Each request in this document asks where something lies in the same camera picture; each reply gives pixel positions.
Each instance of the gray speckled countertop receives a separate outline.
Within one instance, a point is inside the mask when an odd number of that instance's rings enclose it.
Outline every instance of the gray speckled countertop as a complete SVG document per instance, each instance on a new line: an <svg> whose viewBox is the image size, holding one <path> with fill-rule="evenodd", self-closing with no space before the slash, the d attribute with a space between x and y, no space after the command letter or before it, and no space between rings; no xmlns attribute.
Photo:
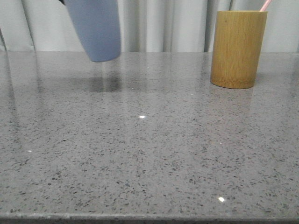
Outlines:
<svg viewBox="0 0 299 224"><path fill-rule="evenodd" d="M0 53L0 223L297 223L299 54L245 90L211 56Z"/></svg>

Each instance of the bamboo cup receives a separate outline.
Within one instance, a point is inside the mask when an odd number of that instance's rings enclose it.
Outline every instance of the bamboo cup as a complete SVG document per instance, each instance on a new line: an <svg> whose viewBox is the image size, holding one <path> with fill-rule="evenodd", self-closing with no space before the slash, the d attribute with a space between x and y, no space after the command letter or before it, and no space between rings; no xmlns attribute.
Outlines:
<svg viewBox="0 0 299 224"><path fill-rule="evenodd" d="M211 83L231 89L254 85L267 12L217 12Z"/></svg>

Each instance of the quartz countertop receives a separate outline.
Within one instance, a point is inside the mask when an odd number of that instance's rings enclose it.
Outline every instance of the quartz countertop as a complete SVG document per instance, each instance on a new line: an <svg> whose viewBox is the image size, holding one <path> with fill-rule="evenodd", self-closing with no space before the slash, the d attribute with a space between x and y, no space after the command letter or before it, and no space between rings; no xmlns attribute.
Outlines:
<svg viewBox="0 0 299 224"><path fill-rule="evenodd" d="M299 54L0 53L0 223L299 222Z"/></svg>

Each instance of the wooden cup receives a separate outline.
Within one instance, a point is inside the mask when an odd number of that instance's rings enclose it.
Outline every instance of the wooden cup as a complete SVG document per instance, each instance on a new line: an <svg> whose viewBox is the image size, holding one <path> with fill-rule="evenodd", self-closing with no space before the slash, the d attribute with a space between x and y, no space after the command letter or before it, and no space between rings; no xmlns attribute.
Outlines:
<svg viewBox="0 0 299 224"><path fill-rule="evenodd" d="M217 12L211 83L231 89L254 85L267 12Z"/></svg>

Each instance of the white curtain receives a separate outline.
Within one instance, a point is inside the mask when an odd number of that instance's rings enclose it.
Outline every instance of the white curtain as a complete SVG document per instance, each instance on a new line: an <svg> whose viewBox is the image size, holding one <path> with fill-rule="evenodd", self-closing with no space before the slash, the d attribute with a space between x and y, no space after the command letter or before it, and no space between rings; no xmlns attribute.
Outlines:
<svg viewBox="0 0 299 224"><path fill-rule="evenodd" d="M211 52L217 11L264 0L118 0L123 52ZM273 0L262 52L299 52L299 0ZM0 0L0 51L83 51L58 0Z"/></svg>

